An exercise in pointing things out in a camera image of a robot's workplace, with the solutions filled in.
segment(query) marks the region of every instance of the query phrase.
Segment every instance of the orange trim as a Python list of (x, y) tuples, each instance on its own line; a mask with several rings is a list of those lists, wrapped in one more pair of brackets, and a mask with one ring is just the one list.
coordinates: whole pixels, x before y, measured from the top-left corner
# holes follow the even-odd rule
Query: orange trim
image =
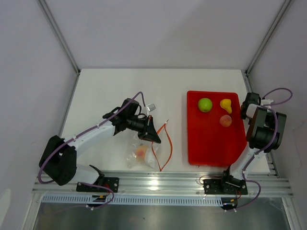
[(163, 128), (165, 129), (165, 132), (166, 132), (166, 135), (167, 135), (167, 139), (168, 139), (168, 141), (169, 141), (169, 145), (170, 145), (170, 148), (171, 148), (169, 157), (168, 157), (166, 163), (163, 165), (163, 167), (160, 166), (159, 160), (158, 160), (157, 155), (156, 155), (156, 153), (155, 153), (155, 151), (154, 151), (154, 146), (153, 146), (154, 143), (152, 142), (152, 152), (153, 152), (153, 155), (154, 155), (154, 157), (156, 158), (156, 160), (157, 160), (157, 162), (158, 162), (158, 166), (159, 166), (160, 172), (161, 172), (161, 171), (164, 169), (164, 167), (168, 164), (168, 162), (171, 160), (171, 157), (172, 157), (172, 155), (173, 155), (173, 143), (172, 143), (172, 140), (171, 140), (171, 138), (170, 138), (170, 136), (169, 136), (169, 134), (168, 134), (168, 132), (167, 132), (167, 129), (166, 129), (166, 124), (167, 124), (167, 122), (168, 122), (168, 120), (167, 120), (167, 121), (159, 128), (159, 130), (157, 131), (157, 134), (159, 134)]

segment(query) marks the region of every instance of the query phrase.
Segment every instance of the green apple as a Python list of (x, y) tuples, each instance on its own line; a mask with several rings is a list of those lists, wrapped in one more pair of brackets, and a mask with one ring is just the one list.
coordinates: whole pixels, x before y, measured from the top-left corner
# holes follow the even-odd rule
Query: green apple
[(202, 98), (198, 101), (200, 111), (206, 113), (212, 109), (212, 101), (209, 98)]

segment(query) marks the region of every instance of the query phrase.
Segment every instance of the red tray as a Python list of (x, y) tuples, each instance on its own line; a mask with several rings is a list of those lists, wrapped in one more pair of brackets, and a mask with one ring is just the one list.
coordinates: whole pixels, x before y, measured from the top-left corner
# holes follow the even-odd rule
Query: red tray
[[(198, 101), (209, 98), (211, 111), (203, 113), (198, 109)], [(222, 99), (231, 100), (232, 124), (223, 127), (219, 120), (228, 115), (220, 107)], [(188, 91), (188, 156), (192, 165), (229, 166), (241, 155), (246, 146), (243, 120), (240, 118), (240, 103), (233, 92)]]

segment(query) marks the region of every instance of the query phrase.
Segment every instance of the perforated metal strip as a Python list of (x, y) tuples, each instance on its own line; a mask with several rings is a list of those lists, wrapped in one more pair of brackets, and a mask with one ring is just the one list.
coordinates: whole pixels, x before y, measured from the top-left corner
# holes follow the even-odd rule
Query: perforated metal strip
[[(102, 204), (94, 202), (92, 195), (46, 194), (44, 203), (70, 203), (70, 204)], [(110, 204), (114, 205), (169, 205), (169, 206), (222, 206), (220, 197), (179, 197), (179, 196), (116, 196)]]

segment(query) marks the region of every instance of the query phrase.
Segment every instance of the white tabletop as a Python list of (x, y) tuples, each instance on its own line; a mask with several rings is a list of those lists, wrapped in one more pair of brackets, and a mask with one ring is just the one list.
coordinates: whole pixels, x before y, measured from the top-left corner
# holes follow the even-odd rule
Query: white tabletop
[[(95, 124), (126, 98), (137, 92), (144, 93), (146, 104), (154, 103), (152, 112), (158, 129), (169, 119), (167, 130), (173, 142), (173, 157), (164, 171), (168, 172), (221, 172), (224, 168), (192, 166), (187, 153), (187, 91), (236, 92), (240, 103), (246, 97), (240, 70), (222, 69), (82, 69), (71, 102), (62, 137), (78, 134)], [(78, 158), (80, 164), (115, 171), (152, 171), (148, 166), (129, 168), (126, 156), (135, 132), (125, 130), (102, 140)], [(169, 154), (166, 137), (159, 154)], [(265, 158), (251, 173), (269, 173)]]

